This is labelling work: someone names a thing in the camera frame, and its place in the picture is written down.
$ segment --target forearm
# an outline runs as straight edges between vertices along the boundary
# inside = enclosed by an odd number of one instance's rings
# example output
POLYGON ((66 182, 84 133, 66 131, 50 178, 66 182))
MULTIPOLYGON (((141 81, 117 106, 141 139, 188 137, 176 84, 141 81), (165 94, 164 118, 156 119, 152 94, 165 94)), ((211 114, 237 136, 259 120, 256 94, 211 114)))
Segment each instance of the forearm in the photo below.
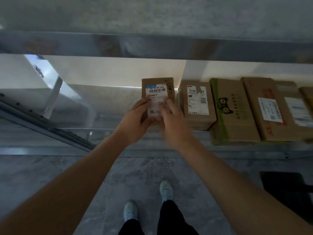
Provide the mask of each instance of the forearm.
POLYGON ((0 233, 72 234, 126 146, 119 134, 107 137, 4 218, 0 233))
POLYGON ((181 154, 221 207, 237 234, 312 234, 304 220, 196 139, 181 154))

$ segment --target shoe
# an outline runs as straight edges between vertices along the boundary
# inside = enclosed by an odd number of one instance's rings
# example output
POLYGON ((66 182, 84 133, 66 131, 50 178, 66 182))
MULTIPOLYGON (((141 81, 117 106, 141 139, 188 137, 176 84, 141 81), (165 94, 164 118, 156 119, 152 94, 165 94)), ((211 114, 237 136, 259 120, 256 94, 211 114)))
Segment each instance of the shoe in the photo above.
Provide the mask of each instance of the shoe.
POLYGON ((124 220, 125 222, 130 219, 136 219, 138 216, 137 206, 133 201, 128 201, 124 208, 124 220))
POLYGON ((167 200, 173 200, 173 188, 168 181, 163 180, 161 182, 160 193, 162 196, 162 203, 164 203, 167 200))

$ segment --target small cardboard box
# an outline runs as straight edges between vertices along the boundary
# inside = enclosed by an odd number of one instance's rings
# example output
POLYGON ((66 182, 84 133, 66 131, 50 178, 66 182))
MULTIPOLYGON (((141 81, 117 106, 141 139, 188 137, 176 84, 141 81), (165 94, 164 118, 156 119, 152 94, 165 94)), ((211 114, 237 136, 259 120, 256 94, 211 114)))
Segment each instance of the small cardboard box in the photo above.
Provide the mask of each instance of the small cardboard box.
POLYGON ((312 112, 303 101, 298 87, 293 81, 275 81, 275 87, 285 99, 292 118, 302 139, 313 138, 312 112))
POLYGON ((243 77, 242 82, 263 141, 297 141, 297 127, 271 78, 243 77))
POLYGON ((192 130, 208 130, 216 121, 209 82, 181 81, 176 101, 192 130))
POLYGON ((214 145, 260 142, 243 84, 239 80, 210 80, 217 122, 209 129, 214 145))
POLYGON ((161 116, 159 102, 164 102, 164 97, 175 102, 174 79, 172 77, 145 78, 142 82, 142 97, 150 95, 151 106, 142 115, 142 121, 150 116, 161 116))
POLYGON ((313 87, 300 87, 299 90, 310 110, 313 111, 313 87))

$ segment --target person's right hand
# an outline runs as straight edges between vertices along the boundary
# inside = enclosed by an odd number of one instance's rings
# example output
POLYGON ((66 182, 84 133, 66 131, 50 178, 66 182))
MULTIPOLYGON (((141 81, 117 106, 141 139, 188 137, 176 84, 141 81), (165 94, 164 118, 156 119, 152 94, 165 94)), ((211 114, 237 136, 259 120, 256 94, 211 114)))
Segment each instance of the person's right hand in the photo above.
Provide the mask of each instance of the person's right hand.
POLYGON ((163 138, 174 149, 180 151, 189 146, 195 139, 191 130, 188 128, 182 110, 168 97, 164 98, 165 103, 171 110, 166 109, 162 102, 159 103, 160 111, 163 116, 157 117, 163 138))

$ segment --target person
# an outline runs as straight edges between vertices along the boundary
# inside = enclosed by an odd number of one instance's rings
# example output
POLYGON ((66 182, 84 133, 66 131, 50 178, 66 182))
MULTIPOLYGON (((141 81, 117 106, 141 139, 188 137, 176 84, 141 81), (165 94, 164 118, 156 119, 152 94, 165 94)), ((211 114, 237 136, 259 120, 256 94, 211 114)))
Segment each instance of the person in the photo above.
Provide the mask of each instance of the person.
MULTIPOLYGON (((162 117, 147 118, 141 123, 149 105, 148 97, 136 102, 116 130, 93 151, 5 217, 0 234, 73 234, 116 158, 137 142, 154 121, 160 125, 165 141, 196 171, 238 235, 313 234, 306 221, 207 150, 170 99, 160 103, 162 117)), ((158 234, 197 234, 173 202, 170 184, 164 181, 160 189, 163 205, 158 234)), ((127 203, 126 222, 119 234, 143 234, 136 214, 135 204, 127 203)))

